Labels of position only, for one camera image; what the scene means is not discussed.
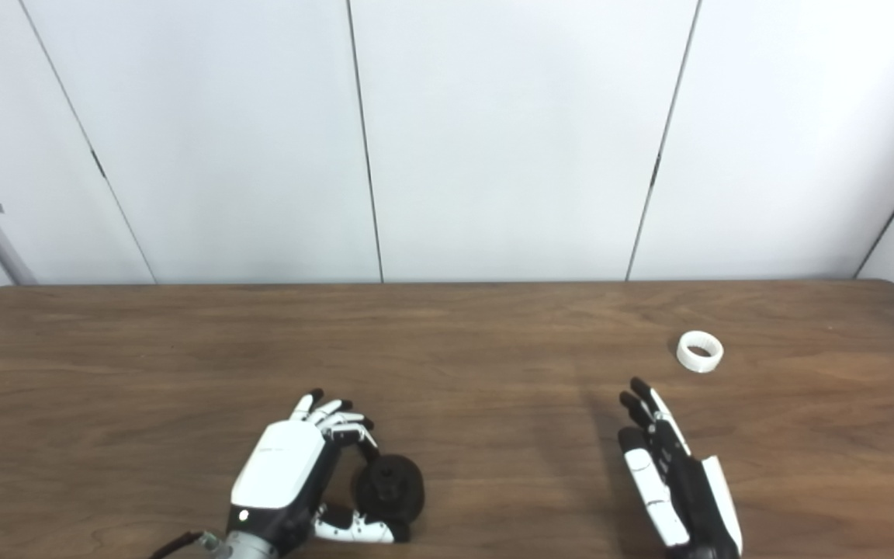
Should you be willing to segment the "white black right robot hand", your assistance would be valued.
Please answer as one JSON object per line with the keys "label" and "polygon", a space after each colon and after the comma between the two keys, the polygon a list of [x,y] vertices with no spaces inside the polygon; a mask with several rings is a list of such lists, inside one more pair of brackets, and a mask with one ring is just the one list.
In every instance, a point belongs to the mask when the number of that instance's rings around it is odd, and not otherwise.
{"label": "white black right robot hand", "polygon": [[740,558],[743,534],[717,456],[699,459],[660,394],[641,378],[619,395],[625,465],[667,558]]}

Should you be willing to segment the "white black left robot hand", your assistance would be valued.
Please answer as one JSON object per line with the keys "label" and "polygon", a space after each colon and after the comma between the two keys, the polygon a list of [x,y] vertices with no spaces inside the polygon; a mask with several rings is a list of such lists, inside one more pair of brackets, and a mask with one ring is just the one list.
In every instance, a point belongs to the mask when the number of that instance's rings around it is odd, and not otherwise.
{"label": "white black left robot hand", "polygon": [[283,558],[313,538],[347,543],[407,543],[406,523],[326,505],[324,493],[344,448],[379,459],[375,425],[350,400],[323,403],[313,389],[291,415],[264,429],[230,493],[220,558]]}

